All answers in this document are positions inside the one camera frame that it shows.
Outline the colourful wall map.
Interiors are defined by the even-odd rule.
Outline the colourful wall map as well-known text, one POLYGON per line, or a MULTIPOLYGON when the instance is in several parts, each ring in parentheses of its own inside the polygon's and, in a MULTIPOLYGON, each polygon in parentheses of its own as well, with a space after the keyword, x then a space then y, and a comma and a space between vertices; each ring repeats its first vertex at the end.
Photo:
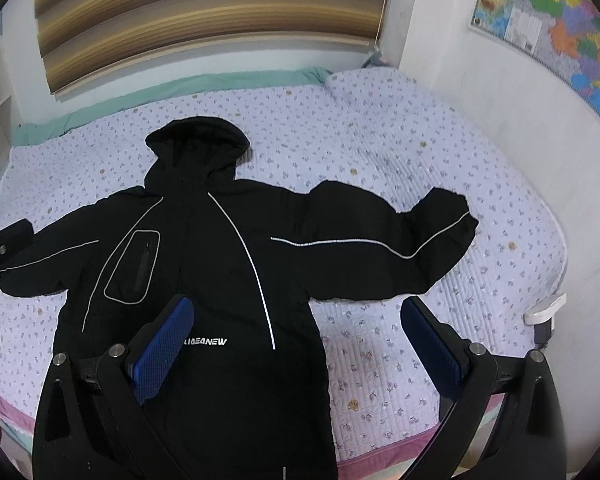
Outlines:
POLYGON ((471 25, 534 58, 600 116, 600 11, 592 0, 477 0, 471 25))

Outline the black hooded jacket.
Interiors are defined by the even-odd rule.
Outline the black hooded jacket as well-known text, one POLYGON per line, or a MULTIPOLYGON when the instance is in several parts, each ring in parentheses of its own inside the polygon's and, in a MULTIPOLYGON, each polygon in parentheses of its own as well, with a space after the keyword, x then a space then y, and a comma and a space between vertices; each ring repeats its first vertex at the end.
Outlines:
POLYGON ((235 176, 246 136, 221 118, 146 140, 142 185, 67 214, 9 261, 13 297, 64 292, 54 347, 76 358, 129 342, 176 295, 195 321, 143 408, 192 479, 333 479, 326 356, 311 300, 418 295, 453 269, 478 222, 434 188, 399 212, 356 186, 295 193, 235 176))

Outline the striped brown window blind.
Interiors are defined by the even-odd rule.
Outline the striped brown window blind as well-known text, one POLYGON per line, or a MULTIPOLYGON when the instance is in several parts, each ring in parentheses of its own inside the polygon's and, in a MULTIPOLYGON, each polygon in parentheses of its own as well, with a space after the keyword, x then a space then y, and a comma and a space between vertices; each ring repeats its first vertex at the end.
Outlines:
POLYGON ((152 54, 234 39, 365 44, 386 0, 34 0, 50 92, 152 54))

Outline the green bed sheet edge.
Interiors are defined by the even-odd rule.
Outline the green bed sheet edge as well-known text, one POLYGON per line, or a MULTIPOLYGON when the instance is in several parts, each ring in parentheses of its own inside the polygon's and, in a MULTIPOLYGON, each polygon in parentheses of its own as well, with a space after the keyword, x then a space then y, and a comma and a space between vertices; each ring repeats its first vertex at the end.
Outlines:
POLYGON ((181 78, 83 107, 43 125, 25 124, 12 130, 10 143, 12 146, 42 144, 98 118, 186 94, 324 84, 331 74, 332 72, 324 67, 310 67, 302 70, 256 70, 181 78))

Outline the floral quilted bed cover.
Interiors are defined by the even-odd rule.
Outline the floral quilted bed cover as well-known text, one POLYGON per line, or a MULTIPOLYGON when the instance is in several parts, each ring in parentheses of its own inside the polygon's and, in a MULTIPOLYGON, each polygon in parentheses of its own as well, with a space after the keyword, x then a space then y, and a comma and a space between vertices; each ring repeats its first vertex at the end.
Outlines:
MULTIPOLYGON (((171 120, 216 116, 248 136, 238 177, 306 192, 325 180, 365 188, 397 210, 432 188, 463 194, 478 219, 463 260, 425 304, 497 354, 534 345, 524 314, 559 288, 562 231, 505 156, 455 108, 391 68, 284 75, 272 87, 183 90, 105 116, 42 144, 13 148, 0 175, 0 228, 44 228, 138 185, 154 160, 145 140, 171 120)), ((316 302, 329 370, 338 467, 359 479, 412 460, 434 433, 440 401, 399 323, 400 300, 316 302)))

